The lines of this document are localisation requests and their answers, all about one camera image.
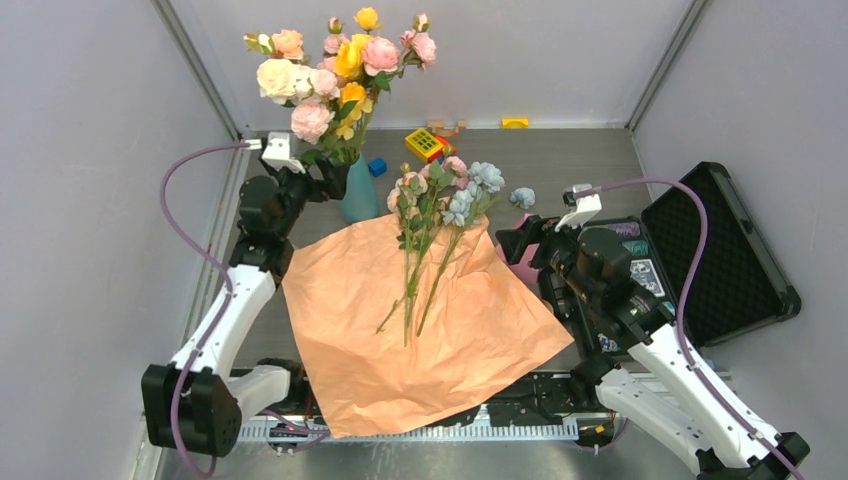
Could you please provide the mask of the teal ceramic vase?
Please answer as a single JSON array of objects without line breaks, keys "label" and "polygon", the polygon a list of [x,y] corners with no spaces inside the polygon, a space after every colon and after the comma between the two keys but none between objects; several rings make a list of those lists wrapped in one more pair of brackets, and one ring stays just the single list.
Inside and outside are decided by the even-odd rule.
[{"label": "teal ceramic vase", "polygon": [[347,224],[370,220],[380,214],[377,193],[362,154],[347,172],[341,211]]}]

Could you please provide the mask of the light blue flower stem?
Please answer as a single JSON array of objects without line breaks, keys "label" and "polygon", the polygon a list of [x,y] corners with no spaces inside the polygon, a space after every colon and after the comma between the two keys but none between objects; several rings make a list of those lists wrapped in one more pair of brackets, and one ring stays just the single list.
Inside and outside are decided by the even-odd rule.
[{"label": "light blue flower stem", "polygon": [[440,281],[465,231],[481,222],[506,186],[501,169],[489,162],[467,165],[458,156],[451,155],[432,166],[436,169],[431,169],[428,177],[435,181],[431,190],[436,196],[435,219],[442,230],[449,232],[449,240],[415,330],[417,336],[423,333]]}]

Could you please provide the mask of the pale pink rose stem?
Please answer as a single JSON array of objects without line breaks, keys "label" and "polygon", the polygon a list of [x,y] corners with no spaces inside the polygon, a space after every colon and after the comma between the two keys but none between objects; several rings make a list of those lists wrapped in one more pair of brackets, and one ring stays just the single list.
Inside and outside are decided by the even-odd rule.
[{"label": "pale pink rose stem", "polygon": [[297,105],[291,113],[295,136],[320,152],[333,163],[342,163],[337,152],[342,124],[339,99],[341,91],[337,75],[326,69],[297,65],[294,83]]}]

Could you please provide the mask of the yellow rose stems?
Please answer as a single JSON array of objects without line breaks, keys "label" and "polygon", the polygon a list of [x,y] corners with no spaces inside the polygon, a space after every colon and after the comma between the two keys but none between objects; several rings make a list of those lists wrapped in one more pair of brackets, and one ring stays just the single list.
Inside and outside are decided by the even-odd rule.
[{"label": "yellow rose stems", "polygon": [[365,72],[364,50],[372,39],[371,32],[380,26],[379,14],[373,7],[361,8],[353,19],[362,33],[350,38],[343,35],[338,18],[328,21],[328,32],[335,41],[333,71],[342,80],[338,100],[341,113],[334,135],[339,139],[339,159],[345,164],[359,159],[365,131],[373,117],[375,93]]}]

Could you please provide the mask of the paper flower bouquet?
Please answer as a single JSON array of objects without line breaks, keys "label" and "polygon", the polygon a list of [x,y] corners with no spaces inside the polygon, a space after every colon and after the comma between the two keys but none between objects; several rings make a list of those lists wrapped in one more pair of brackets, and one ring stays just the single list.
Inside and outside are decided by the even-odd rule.
[{"label": "paper flower bouquet", "polygon": [[397,216],[400,233],[396,240],[404,252],[404,287],[386,316],[403,312],[403,344],[409,345],[414,326],[413,313],[420,290],[424,261],[431,245],[444,227],[450,200],[444,191],[468,184],[468,170],[458,156],[450,155],[415,171],[404,163],[401,176],[387,197],[387,206]]}]

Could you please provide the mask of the cream white rose stems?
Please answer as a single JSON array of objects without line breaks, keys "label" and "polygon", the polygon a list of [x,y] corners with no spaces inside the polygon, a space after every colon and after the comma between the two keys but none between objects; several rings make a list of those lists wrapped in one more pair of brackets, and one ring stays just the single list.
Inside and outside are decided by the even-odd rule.
[{"label": "cream white rose stems", "polygon": [[310,97],[311,69],[287,59],[267,59],[256,71],[260,96],[278,105],[297,104]]}]

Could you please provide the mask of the peach wrapping paper sheet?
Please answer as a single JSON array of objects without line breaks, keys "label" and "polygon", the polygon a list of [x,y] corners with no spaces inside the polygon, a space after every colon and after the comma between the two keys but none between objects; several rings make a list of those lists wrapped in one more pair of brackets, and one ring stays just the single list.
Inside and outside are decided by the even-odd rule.
[{"label": "peach wrapping paper sheet", "polygon": [[572,343],[542,301],[497,256],[485,224],[450,260],[442,232],[421,263],[386,215],[298,249],[282,282],[318,407],[337,437],[404,433],[475,407]]}]

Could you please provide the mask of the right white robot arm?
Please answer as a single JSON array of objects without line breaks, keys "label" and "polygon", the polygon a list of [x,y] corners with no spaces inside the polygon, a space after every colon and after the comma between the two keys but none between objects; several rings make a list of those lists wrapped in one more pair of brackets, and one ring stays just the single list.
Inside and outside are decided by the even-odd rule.
[{"label": "right white robot arm", "polygon": [[601,405],[666,446],[699,479],[800,478],[811,448],[796,432],[779,432],[756,415],[679,333],[679,321],[632,276],[631,252],[610,229],[566,226],[528,217],[496,239],[507,263],[528,266],[552,305],[561,290],[583,319],[588,342],[570,373],[571,397],[584,410]]}]

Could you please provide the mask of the pink plastic box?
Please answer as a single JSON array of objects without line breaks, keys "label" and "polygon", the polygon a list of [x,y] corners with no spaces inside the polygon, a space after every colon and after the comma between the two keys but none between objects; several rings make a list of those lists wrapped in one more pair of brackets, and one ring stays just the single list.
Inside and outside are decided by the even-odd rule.
[{"label": "pink plastic box", "polygon": [[[527,220],[532,214],[525,213],[523,217],[517,221],[517,223],[512,228],[519,228],[525,220]],[[534,287],[537,284],[537,279],[539,275],[539,270],[534,269],[530,266],[530,262],[532,261],[536,251],[538,248],[538,244],[531,244],[524,251],[524,254],[521,257],[521,260],[515,264],[507,264],[507,267],[510,271],[516,275],[526,286]],[[498,258],[500,258],[506,264],[506,256],[504,254],[503,248],[500,245],[499,241],[495,247],[496,254]]]}]

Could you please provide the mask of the small blue cube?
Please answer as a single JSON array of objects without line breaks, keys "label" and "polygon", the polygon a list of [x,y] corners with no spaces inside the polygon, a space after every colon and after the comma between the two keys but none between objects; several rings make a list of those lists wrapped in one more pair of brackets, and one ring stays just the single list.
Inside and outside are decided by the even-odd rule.
[{"label": "small blue cube", "polygon": [[376,157],[367,164],[370,175],[378,178],[387,172],[387,163],[382,157]]}]

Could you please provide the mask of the pink peach rose stems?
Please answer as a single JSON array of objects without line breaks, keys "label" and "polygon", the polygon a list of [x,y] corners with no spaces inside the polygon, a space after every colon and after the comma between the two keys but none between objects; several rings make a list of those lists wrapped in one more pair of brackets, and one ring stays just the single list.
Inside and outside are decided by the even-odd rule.
[{"label": "pink peach rose stems", "polygon": [[[437,46],[428,33],[430,21],[426,14],[416,15],[411,28],[404,31],[398,40],[380,35],[380,27],[381,22],[380,26],[371,32],[372,39],[368,41],[364,50],[365,72],[371,80],[371,87],[375,93],[373,115],[380,95],[390,92],[394,80],[402,78],[410,67],[424,70],[432,66],[437,58]],[[362,33],[358,26],[357,28],[357,32],[353,34]],[[346,35],[343,25],[345,37],[350,38],[353,34]],[[251,32],[244,35],[243,41],[250,51],[263,56],[262,62],[267,59],[287,59],[293,63],[315,69],[326,69],[334,73],[335,41],[328,32],[328,22],[322,57],[315,66],[310,65],[304,49],[303,36],[296,30],[283,29],[272,34]],[[290,109],[292,113],[296,105],[280,106]],[[309,144],[308,146],[308,150],[301,157],[302,162],[315,163],[319,158],[324,158],[314,147]]]}]

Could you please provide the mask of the colourful toy block house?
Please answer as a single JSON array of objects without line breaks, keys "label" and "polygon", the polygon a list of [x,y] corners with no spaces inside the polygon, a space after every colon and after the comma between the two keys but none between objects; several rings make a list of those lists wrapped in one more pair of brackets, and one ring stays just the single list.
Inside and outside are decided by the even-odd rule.
[{"label": "colourful toy block house", "polygon": [[453,144],[424,128],[416,129],[408,134],[404,138],[404,145],[424,163],[441,161],[443,158],[457,153]]}]

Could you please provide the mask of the wooden toy piece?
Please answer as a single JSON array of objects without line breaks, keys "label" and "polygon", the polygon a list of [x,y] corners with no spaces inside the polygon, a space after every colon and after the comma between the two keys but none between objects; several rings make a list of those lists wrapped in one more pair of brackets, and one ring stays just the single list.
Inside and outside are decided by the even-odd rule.
[{"label": "wooden toy piece", "polygon": [[443,138],[458,136],[467,128],[467,126],[468,122],[465,119],[457,120],[452,125],[448,125],[443,120],[429,120],[426,124],[426,127],[431,134]]}]

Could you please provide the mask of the yellow toy block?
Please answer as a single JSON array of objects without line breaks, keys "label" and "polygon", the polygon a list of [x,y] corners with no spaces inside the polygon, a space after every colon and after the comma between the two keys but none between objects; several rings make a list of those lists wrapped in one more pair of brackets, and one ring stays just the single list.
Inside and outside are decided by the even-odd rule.
[{"label": "yellow toy block", "polygon": [[529,120],[523,117],[506,117],[501,120],[503,129],[527,129]]}]

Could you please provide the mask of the black poker chip case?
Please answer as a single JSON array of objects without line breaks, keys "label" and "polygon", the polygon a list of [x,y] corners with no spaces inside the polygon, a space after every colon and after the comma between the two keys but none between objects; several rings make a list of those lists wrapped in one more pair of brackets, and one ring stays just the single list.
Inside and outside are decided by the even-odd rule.
[{"label": "black poker chip case", "polygon": [[[685,308],[685,331],[698,347],[712,347],[798,315],[802,300],[771,253],[729,171],[701,162],[682,183],[702,200],[708,237]],[[699,239],[691,199],[670,188],[639,215],[588,222],[618,234],[632,255],[633,278],[670,311]]]}]

